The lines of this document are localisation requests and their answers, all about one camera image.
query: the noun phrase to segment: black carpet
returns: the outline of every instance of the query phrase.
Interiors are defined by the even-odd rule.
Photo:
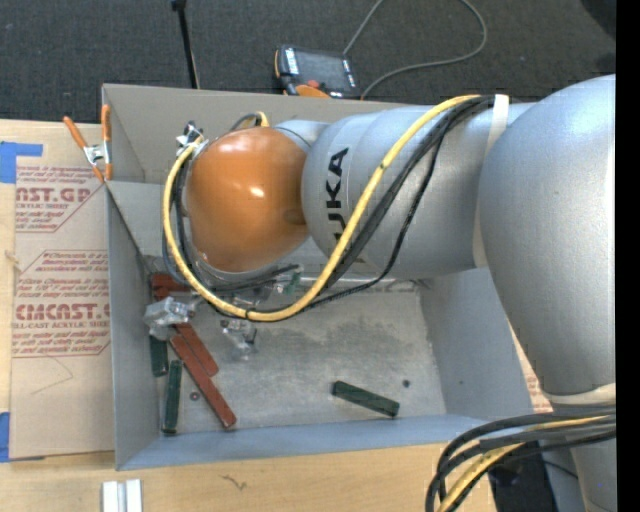
[[[190,0],[187,22],[203,89],[279,94],[283,43],[342,51],[374,0]],[[472,0],[487,27],[471,59],[401,74],[368,98],[433,105],[464,93],[537,101],[616,72],[616,0]],[[386,0],[349,52],[361,84],[400,67],[473,51],[481,26],[454,0]],[[169,0],[2,0],[0,117],[98,120],[103,83],[190,87]],[[502,512],[553,512],[544,467],[523,463],[496,485]]]

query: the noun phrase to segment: black cable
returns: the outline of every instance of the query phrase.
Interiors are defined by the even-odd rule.
[[[417,70],[417,69],[425,69],[425,68],[429,68],[429,67],[443,66],[443,65],[448,65],[448,64],[455,64],[457,62],[462,62],[464,60],[470,59],[471,57],[474,57],[475,55],[480,53],[483,50],[483,48],[485,47],[485,45],[487,44],[487,25],[486,25],[484,19],[482,18],[482,15],[478,12],[478,10],[473,5],[471,5],[471,3],[468,0],[460,0],[460,1],[473,13],[473,15],[478,20],[478,23],[480,23],[480,28],[482,29],[482,40],[480,41],[480,44],[474,50],[472,50],[471,52],[469,52],[469,53],[467,53],[465,55],[461,55],[459,57],[453,57],[453,58],[450,58],[450,59],[444,59],[444,60],[432,61],[432,62],[423,62],[423,63],[420,63],[420,64],[412,64],[412,65],[409,65],[409,66],[404,66],[402,68],[390,71],[390,72],[382,75],[381,77],[375,79],[371,84],[369,84],[367,86],[367,88],[364,90],[364,92],[360,95],[360,99],[364,100],[365,97],[367,95],[369,95],[369,93],[374,88],[376,88],[378,85],[380,85],[382,82],[384,82],[385,80],[388,80],[391,77],[397,76],[397,75],[399,75],[401,73],[406,73],[407,71],[413,71],[413,70]]]
[[[592,423],[585,425],[574,425],[565,427],[553,427],[553,425],[550,425],[549,428],[545,430],[528,430],[525,432],[509,434],[497,438],[483,439],[480,440],[477,445],[472,446],[471,448],[467,448],[466,450],[458,453],[443,466],[438,467],[434,480],[440,480],[440,482],[442,483],[444,481],[444,478],[456,467],[464,464],[477,455],[489,452],[491,450],[504,448],[505,446],[511,446],[519,443],[530,443],[533,441],[541,440],[549,441],[557,438],[566,438],[569,435],[573,436],[601,433],[600,431],[602,430],[611,430],[611,428],[615,428],[615,425],[615,418],[612,420],[609,417],[605,417],[599,418],[597,420],[594,420]],[[439,493],[442,496],[446,495],[446,487],[440,486]]]
[[[275,127],[276,130],[278,130],[279,132],[283,133],[283,132],[287,132],[288,134],[292,135],[293,137],[295,137],[295,140],[302,142],[305,146],[307,146],[307,149],[311,149],[311,143],[302,137],[302,135],[300,135],[298,132],[295,132],[289,128],[285,128],[284,126],[276,126]]]
[[[242,116],[240,119],[238,119],[235,123],[233,123],[233,125],[230,128],[230,132],[237,130],[240,125],[242,123],[244,123],[245,121],[249,121],[253,119],[255,121],[255,126],[262,126],[262,121],[260,119],[260,116],[257,116],[256,114],[246,114],[244,116]]]
[[[360,23],[360,26],[358,27],[358,30],[356,30],[356,33],[351,37],[351,40],[347,43],[347,46],[344,47],[344,50],[342,50],[342,55],[346,56],[347,53],[349,53],[349,50],[351,50],[351,47],[355,44],[356,39],[358,39],[358,37],[360,37],[360,34],[362,33],[362,31],[365,29],[365,27],[369,23],[369,20],[371,19],[371,16],[373,16],[373,13],[376,12],[376,10],[378,9],[378,7],[380,7],[382,2],[384,2],[384,0],[378,0],[375,3],[375,5],[369,10],[369,12],[367,13],[367,16],[365,17],[365,19]]]
[[[164,261],[164,266],[167,269],[167,272],[176,283],[181,284],[182,286],[188,286],[189,288],[191,287],[189,281],[187,281],[184,276],[178,272],[174,262],[169,256],[167,236],[164,232],[162,233],[162,260]]]
[[[437,154],[437,149],[440,147],[441,143],[442,143],[442,139],[440,139],[438,141],[437,148],[436,148],[436,151],[435,151],[436,154]],[[371,288],[372,286],[378,284],[385,277],[387,277],[387,274],[389,274],[389,272],[393,268],[393,265],[396,262],[398,254],[400,254],[400,249],[402,248],[402,243],[404,242],[404,237],[407,234],[407,231],[409,230],[409,227],[411,226],[411,221],[413,220],[413,216],[415,215],[415,212],[417,210],[418,204],[420,203],[420,199],[422,198],[422,194],[424,193],[424,190],[427,188],[427,185],[431,181],[431,176],[432,176],[434,167],[435,167],[435,154],[432,157],[432,160],[431,160],[431,163],[430,163],[430,166],[429,166],[429,172],[425,176],[425,179],[423,179],[422,184],[421,184],[420,188],[418,189],[418,192],[416,193],[416,195],[414,197],[414,201],[413,201],[413,203],[412,203],[412,205],[411,205],[411,207],[409,209],[409,213],[405,217],[405,220],[404,220],[404,223],[402,225],[402,228],[400,229],[400,231],[398,233],[398,237],[396,238],[396,242],[395,242],[395,245],[394,245],[393,250],[391,252],[391,256],[389,257],[389,260],[387,261],[387,265],[383,269],[382,273],[380,275],[378,275],[378,277],[376,277],[375,279],[373,279],[371,281],[367,281],[364,284],[361,284],[359,286],[355,286],[353,288],[349,288],[348,290],[344,290],[344,291],[335,293],[335,294],[330,295],[328,297],[317,299],[317,300],[313,301],[311,304],[309,304],[306,308],[303,308],[300,312],[308,311],[308,310],[313,309],[315,307],[318,307],[318,306],[320,306],[322,304],[327,304],[329,302],[333,302],[334,300],[342,299],[344,297],[348,297],[349,295],[353,295],[354,293],[358,293],[358,292],[367,290],[368,288]]]
[[[276,283],[276,278],[286,272],[289,272],[291,270],[295,270],[299,268],[298,265],[296,265],[295,263],[292,263],[291,265],[287,265],[281,268],[275,268],[273,270],[270,270],[269,272],[267,272],[266,274],[261,275],[259,278],[255,278],[253,280],[249,280],[249,281],[241,281],[239,283],[229,283],[226,285],[217,285],[215,287],[211,288],[211,291],[213,292],[239,292],[239,291],[245,291],[245,290],[251,290],[254,288],[258,288],[260,286],[266,285],[266,284],[275,284]]]
[[[615,406],[605,406],[605,407],[590,408],[589,410],[585,410],[585,411],[578,411],[576,414],[559,414],[558,412],[529,414],[524,416],[516,416],[512,418],[496,420],[490,423],[480,425],[473,429],[470,429],[467,432],[464,432],[463,434],[453,439],[445,447],[445,449],[443,450],[438,460],[436,474],[434,475],[434,478],[432,479],[429,489],[427,491],[427,497],[425,500],[426,509],[430,510],[429,507],[433,507],[435,503],[436,492],[438,492],[441,497],[444,497],[446,495],[446,486],[444,482],[444,477],[454,467],[453,465],[450,464],[451,460],[453,460],[451,459],[451,457],[460,447],[464,446],[466,443],[473,441],[474,439],[477,439],[481,436],[493,434],[500,430],[527,427],[527,426],[533,426],[533,425],[543,425],[543,424],[549,427],[552,427],[553,423],[555,422],[565,421],[565,420],[588,419],[594,416],[614,415],[614,418],[615,418],[615,411],[616,411]],[[593,423],[594,424],[602,423],[603,421],[611,421],[611,419],[610,418],[607,418],[606,420],[602,419],[602,421],[601,419],[598,419],[598,420],[594,419]],[[489,442],[490,440],[485,441],[485,446],[490,446],[486,444]],[[469,451],[469,452],[466,452],[467,454],[466,457],[463,457],[463,456],[458,457],[457,459],[458,463],[456,465],[459,465],[460,463],[464,462],[464,460],[468,460],[468,458],[472,456],[471,453],[472,452]]]
[[[194,268],[195,265],[193,265],[193,261],[191,260],[189,251],[184,249],[185,247],[187,247],[187,235],[186,228],[184,226],[184,218],[182,216],[182,193],[184,191],[184,185],[187,181],[187,168],[188,166],[185,162],[185,164],[180,169],[180,172],[178,173],[177,179],[174,182],[174,187],[171,191],[171,203],[176,210],[176,230],[178,232],[178,241],[180,243],[180,248],[182,249],[181,252],[183,253],[183,258],[185,259],[189,270],[194,272],[198,277],[198,280],[200,280],[202,276],[197,273],[198,269]]]
[[[445,113],[438,119],[435,125],[430,129],[423,139],[419,142],[416,150],[409,156],[409,159],[398,173],[391,186],[387,189],[382,199],[378,202],[373,212],[368,217],[366,223],[353,240],[347,251],[340,259],[338,265],[334,269],[331,277],[325,283],[323,290],[330,288],[340,277],[351,267],[357,257],[360,255],[364,246],[369,242],[376,229],[384,219],[387,211],[391,207],[393,201],[398,196],[400,189],[407,180],[409,174],[418,162],[436,145],[439,141],[453,128],[460,124],[469,115],[474,113],[474,109],[481,104],[491,104],[494,96],[481,96],[473,98],[460,105],[457,105]]]
[[[562,443],[555,443],[555,444],[549,444],[549,445],[545,445],[545,446],[532,446],[532,447],[528,447],[528,446],[523,446],[522,448],[511,452],[511,453],[507,453],[506,455],[504,455],[503,457],[501,457],[500,459],[496,460],[495,462],[493,462],[492,464],[490,464],[488,467],[486,467],[483,471],[481,471],[478,475],[476,475],[471,481],[469,481],[469,483],[465,486],[464,490],[460,493],[460,495],[455,499],[455,501],[451,504],[451,506],[449,508],[447,508],[446,512],[454,512],[455,510],[457,510],[457,508],[462,504],[462,502],[464,501],[464,499],[468,496],[469,492],[471,492],[471,489],[473,489],[473,487],[475,486],[476,483],[478,483],[478,481],[491,469],[493,469],[495,466],[502,464],[503,463],[503,459],[509,459],[510,462],[519,460],[519,459],[523,459],[523,458],[527,458],[527,457],[531,457],[532,455],[537,455],[543,452],[547,452],[547,451],[551,451],[551,450],[560,450],[560,449],[566,449],[566,448],[576,448],[578,446],[586,446],[589,444],[595,444],[595,443],[602,443],[605,441],[609,441],[611,439],[614,439],[616,437],[616,429],[612,429],[611,431],[607,431],[605,433],[602,434],[597,434],[597,435],[593,435],[593,436],[587,436],[587,437],[583,437],[580,439],[575,439],[572,441],[565,441]],[[435,500],[433,503],[427,503],[425,504],[425,510],[426,512],[435,512]]]

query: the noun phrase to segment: electronic device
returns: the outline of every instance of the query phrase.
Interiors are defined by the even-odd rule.
[[[332,98],[361,95],[350,59],[338,52],[282,45],[276,50],[275,73],[282,89],[291,96],[304,95],[300,86]]]

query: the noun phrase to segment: black wire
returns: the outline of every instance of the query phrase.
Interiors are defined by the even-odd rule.
[[[615,418],[611,419],[611,417],[605,417],[594,419],[593,422],[585,425],[565,427],[553,427],[553,425],[550,425],[549,428],[545,430],[519,432],[517,434],[509,434],[497,438],[483,439],[480,440],[477,445],[458,453],[446,464],[439,467],[434,480],[443,482],[444,478],[456,467],[464,464],[476,455],[480,455],[497,448],[503,448],[505,446],[511,446],[518,443],[529,443],[532,441],[548,441],[558,437],[566,438],[568,435],[594,434],[603,429],[610,430],[612,427],[615,428],[615,425]],[[446,495],[446,487],[440,486],[439,492],[442,497]]]
[[[246,114],[244,116],[242,116],[240,119],[238,119],[235,123],[233,123],[233,125],[231,126],[231,129],[229,131],[234,131],[237,130],[240,125],[242,123],[244,123],[245,121],[249,121],[250,119],[254,119],[256,122],[256,126],[261,126],[262,123],[260,121],[260,116],[256,115],[256,114]]]
[[[454,460],[454,459],[451,459],[451,457],[460,447],[462,447],[466,443],[473,441],[474,439],[477,439],[481,436],[493,434],[500,430],[526,427],[531,425],[541,425],[541,424],[548,424],[548,426],[551,427],[554,422],[565,421],[565,420],[586,419],[594,416],[610,416],[610,415],[615,415],[615,411],[616,411],[615,406],[605,406],[605,407],[590,408],[589,410],[585,410],[585,411],[578,411],[575,414],[568,414],[568,413],[559,414],[558,412],[528,414],[524,416],[516,416],[516,417],[496,420],[490,423],[480,425],[473,429],[470,429],[467,432],[464,432],[463,434],[453,439],[445,447],[442,454],[440,455],[436,474],[434,475],[434,478],[432,479],[427,492],[426,504],[425,504],[426,509],[430,510],[429,507],[433,507],[435,503],[436,491],[440,494],[441,499],[446,495],[446,485],[444,482],[444,477],[446,476],[446,474],[450,472],[451,466],[449,464],[451,460]],[[470,453],[471,452],[467,453],[466,459],[468,459],[471,456]],[[457,460],[459,461],[458,464],[464,462],[462,457],[458,458]]]
[[[516,450],[514,452],[511,452],[511,453],[507,453],[503,457],[501,457],[500,459],[496,460],[495,462],[490,464],[488,467],[486,467],[478,475],[476,475],[476,477],[474,477],[473,480],[471,480],[465,486],[464,490],[455,499],[455,501],[451,504],[451,506],[449,508],[447,508],[447,510],[445,512],[454,512],[455,510],[457,510],[458,507],[465,500],[465,498],[468,496],[469,492],[471,492],[471,489],[473,489],[475,484],[478,483],[478,481],[488,471],[493,469],[495,466],[497,466],[499,464],[502,464],[503,463],[503,459],[509,459],[509,462],[513,462],[513,461],[516,461],[516,460],[520,460],[520,459],[523,459],[523,458],[531,457],[532,455],[537,455],[537,454],[540,454],[540,453],[543,453],[543,452],[547,452],[547,451],[551,451],[551,450],[560,450],[560,449],[566,449],[566,448],[576,448],[578,446],[586,446],[588,444],[602,443],[602,442],[614,439],[615,437],[616,437],[616,429],[614,428],[611,431],[607,431],[605,433],[597,434],[597,435],[594,435],[594,436],[587,436],[587,437],[583,437],[583,438],[580,438],[580,439],[575,439],[575,440],[572,440],[572,441],[565,441],[565,442],[562,442],[562,443],[555,443],[555,444],[549,444],[549,445],[544,445],[544,446],[533,446],[533,447],[523,446],[521,449],[518,449],[518,450]],[[435,511],[434,504],[432,504],[431,506],[425,505],[425,510],[426,510],[426,512],[434,512]]]
[[[171,191],[171,202],[176,211],[176,230],[178,231],[178,241],[180,243],[180,247],[182,248],[181,256],[185,260],[185,263],[189,267],[189,270],[192,272],[197,272],[198,270],[194,268],[193,261],[191,260],[191,255],[189,251],[184,248],[187,247],[187,236],[186,229],[184,226],[184,218],[182,216],[182,192],[184,190],[184,185],[187,181],[187,163],[185,162],[180,168],[180,172],[174,182],[173,190]]]
[[[167,236],[164,233],[164,231],[162,232],[162,259],[164,261],[164,266],[166,267],[167,272],[176,283],[181,284],[183,286],[191,287],[191,285],[189,284],[189,281],[187,281],[184,278],[184,276],[180,274],[180,272],[178,272],[174,262],[171,260],[171,257],[169,256],[169,250],[167,247]]]
[[[265,284],[275,284],[276,277],[291,270],[295,270],[299,268],[298,265],[292,263],[291,265],[287,265],[285,267],[276,268],[270,270],[268,273],[261,275],[259,278],[255,278],[249,281],[243,281],[239,283],[229,283],[227,285],[217,285],[211,288],[211,291],[215,292],[239,292],[245,290],[251,290],[253,288],[258,288]]]
[[[417,149],[410,155],[409,159],[403,166],[400,173],[396,176],[391,186],[387,189],[382,199],[378,202],[375,209],[367,219],[358,236],[353,240],[349,249],[343,254],[340,262],[336,265],[331,277],[325,283],[323,290],[330,288],[338,279],[351,267],[356,258],[360,255],[364,246],[371,239],[376,229],[384,219],[386,213],[391,207],[393,201],[398,196],[400,189],[404,185],[411,171],[418,162],[429,152],[434,146],[440,145],[442,139],[455,126],[460,124],[469,115],[474,113],[474,109],[479,105],[493,102],[493,96],[481,96],[473,98],[460,105],[447,110],[442,117],[435,123],[427,134],[419,142]]]
[[[389,198],[385,199],[385,197],[383,197],[383,200],[385,200],[385,205],[386,205],[386,201],[392,201],[393,198],[395,198],[395,196],[397,195],[399,187],[402,185],[402,183],[406,179],[406,175],[408,175],[408,173],[411,171],[411,169],[413,169],[413,167],[415,167],[416,163],[421,158],[423,158],[426,155],[426,153],[429,152],[429,150],[433,149],[433,154],[431,156],[431,161],[429,163],[429,168],[427,170],[427,173],[423,177],[422,182],[420,184],[420,187],[418,188],[416,194],[414,195],[413,202],[412,202],[412,204],[411,204],[411,206],[409,208],[407,216],[405,217],[404,223],[403,223],[403,225],[402,225],[402,227],[401,227],[401,229],[400,229],[400,231],[398,233],[398,237],[396,238],[396,242],[394,244],[394,248],[392,250],[391,256],[390,256],[389,260],[387,261],[387,264],[386,264],[385,268],[383,269],[382,273],[378,277],[373,279],[372,281],[368,281],[368,282],[366,282],[364,284],[361,284],[361,285],[353,287],[353,288],[349,288],[348,290],[344,290],[344,291],[335,293],[335,294],[330,295],[328,297],[317,299],[317,300],[313,301],[311,304],[309,304],[308,306],[306,306],[305,308],[303,308],[300,311],[300,313],[302,313],[304,311],[308,311],[308,310],[313,309],[315,307],[318,307],[318,306],[320,306],[322,304],[326,304],[328,302],[333,302],[334,300],[341,299],[341,298],[347,297],[349,295],[352,295],[354,293],[358,293],[358,292],[364,291],[364,290],[374,286],[375,284],[379,283],[380,281],[382,281],[382,279],[384,279],[389,274],[389,272],[393,268],[393,265],[396,262],[396,259],[398,258],[398,255],[400,253],[400,249],[402,248],[402,243],[404,242],[404,238],[405,238],[405,236],[407,234],[407,231],[409,230],[409,227],[411,226],[411,222],[413,220],[413,217],[415,216],[415,213],[418,210],[418,206],[420,205],[420,201],[422,200],[422,196],[424,195],[424,192],[426,191],[426,189],[427,189],[427,187],[428,187],[428,185],[429,185],[429,183],[431,181],[431,178],[433,176],[433,171],[435,169],[437,155],[438,155],[438,152],[440,150],[440,146],[442,145],[442,142],[444,140],[445,134],[451,128],[452,123],[457,124],[457,122],[462,121],[462,118],[460,116],[464,116],[464,114],[470,113],[471,109],[473,107],[476,107],[480,103],[484,103],[484,102],[490,101],[492,98],[493,98],[492,96],[491,97],[474,98],[473,100],[470,100],[470,104],[467,103],[467,102],[461,104],[463,107],[460,108],[460,109],[456,109],[455,110],[456,116],[454,118],[449,118],[449,117],[444,118],[443,124],[438,126],[438,128],[436,129],[438,137],[437,138],[431,138],[431,137],[429,137],[429,134],[427,134],[427,136],[425,136],[425,138],[423,139],[424,144],[421,144],[418,147],[418,150],[415,152],[414,155],[412,155],[412,157],[405,164],[405,167],[403,168],[401,173],[396,177],[396,180],[394,180],[394,184],[392,184],[392,187],[393,187],[393,185],[395,185],[396,182],[400,182],[399,185],[397,186],[397,189],[392,191],[389,194]],[[374,212],[374,214],[372,215],[373,220],[371,220],[372,224],[374,224],[376,226],[377,226],[377,224],[379,224],[379,222],[384,217],[384,214],[386,213],[386,210],[384,210],[384,211],[383,210],[384,210],[384,206],[381,206],[380,210],[378,210],[377,212]],[[361,233],[360,233],[363,236],[363,240],[365,240],[364,243],[366,243],[366,240],[368,240],[367,237],[371,236],[371,231],[366,226],[365,226],[365,229],[367,230],[367,233],[365,233],[365,230],[361,231]],[[358,249],[358,252],[359,252],[359,250],[361,250],[360,245],[364,246],[364,243],[361,243],[361,242],[356,242],[356,243],[358,244],[357,249]]]
[[[302,135],[300,135],[298,132],[295,132],[289,128],[285,128],[284,126],[276,126],[275,129],[278,130],[279,132],[287,132],[293,135],[296,138],[295,140],[299,140],[305,146],[307,146],[308,149],[311,149],[311,143],[307,139],[303,138]]]

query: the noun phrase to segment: yellow cable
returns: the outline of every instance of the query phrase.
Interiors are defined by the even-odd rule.
[[[252,124],[251,123],[255,123],[256,121],[258,122],[257,126],[270,126],[269,125],[269,119],[267,118],[267,115],[264,112],[258,111],[255,112],[254,114],[251,114],[252,118],[251,119],[245,119],[242,123],[240,123],[240,126],[238,126],[238,130],[242,129],[242,128],[251,128]]]
[[[606,416],[593,416],[589,418],[579,418],[561,421],[548,421],[540,425],[534,425],[527,430],[553,430],[555,428],[573,427],[577,425],[588,424],[594,420],[605,418]],[[449,507],[456,502],[458,497],[465,491],[467,486],[473,482],[478,475],[481,475],[491,464],[500,458],[504,457],[507,453],[512,452],[516,448],[519,448],[525,443],[515,443],[509,446],[496,448],[484,453],[476,460],[469,468],[460,476],[456,483],[451,487],[451,490],[444,497],[437,512],[447,512]]]
[[[509,446],[503,446],[502,448],[496,448],[495,450],[488,451],[482,454],[482,456],[476,460],[469,468],[463,473],[463,475],[456,481],[451,488],[451,491],[447,493],[445,498],[440,503],[437,512],[446,512],[451,505],[455,503],[458,497],[464,492],[464,490],[473,482],[478,475],[481,475],[490,467],[495,461],[504,457],[507,453],[512,452],[516,448],[519,448],[524,443],[516,443]]]
[[[175,177],[178,171],[180,170],[184,162],[187,160],[187,158],[189,158],[189,156],[193,153],[196,145],[202,142],[202,138],[199,138],[193,144],[188,146],[185,149],[185,151],[183,151],[183,153],[178,157],[173,167],[169,171],[169,175],[167,176],[165,189],[164,189],[164,197],[163,197],[163,204],[162,204],[162,221],[163,221],[164,231],[167,237],[167,245],[171,251],[171,254],[175,259],[178,269],[184,275],[184,277],[189,282],[189,284],[191,284],[191,286],[193,286],[193,288],[200,295],[202,295],[202,297],[204,297],[208,302],[210,302],[216,308],[226,313],[229,313],[231,315],[239,316],[241,318],[247,318],[249,320],[255,320],[258,322],[276,322],[276,321],[284,320],[286,318],[289,318],[295,315],[301,309],[309,305],[309,303],[320,293],[320,291],[324,287],[325,283],[327,282],[327,280],[333,273],[334,269],[340,262],[340,258],[342,258],[342,255],[344,254],[347,244],[351,240],[351,237],[353,236],[353,233],[355,232],[356,227],[360,222],[360,219],[364,215],[366,207],[369,204],[369,201],[371,200],[371,197],[373,196],[373,193],[376,187],[382,180],[382,176],[384,175],[387,168],[398,156],[400,151],[402,151],[404,146],[409,142],[409,140],[423,126],[425,126],[427,123],[429,123],[431,120],[433,120],[436,116],[438,116],[445,110],[452,108],[456,105],[459,105],[460,103],[463,103],[472,98],[477,98],[478,96],[479,95],[476,95],[476,94],[458,96],[450,100],[444,101],[439,105],[436,105],[435,107],[431,108],[428,112],[424,113],[422,116],[420,116],[407,129],[407,131],[405,131],[405,133],[402,134],[402,136],[394,143],[391,149],[384,156],[380,165],[373,172],[371,178],[369,179],[369,182],[367,183],[367,186],[365,187],[362,195],[360,196],[360,199],[358,200],[358,203],[354,208],[353,214],[351,215],[349,222],[345,226],[342,236],[338,240],[336,247],[331,253],[331,256],[329,257],[329,260],[327,261],[324,269],[318,276],[318,279],[316,279],[316,281],[311,286],[311,288],[309,288],[309,290],[307,290],[307,292],[295,303],[283,309],[280,309],[278,311],[273,311],[273,312],[249,311],[243,308],[239,308],[226,301],[223,301],[222,299],[220,299],[219,297],[211,293],[207,288],[205,288],[197,280],[197,278],[193,275],[191,270],[188,268],[188,266],[184,262],[184,259],[180,255],[180,251],[175,241],[175,237],[173,236],[173,231],[171,227],[171,217],[170,217],[171,189],[173,188],[173,182],[175,180]]]

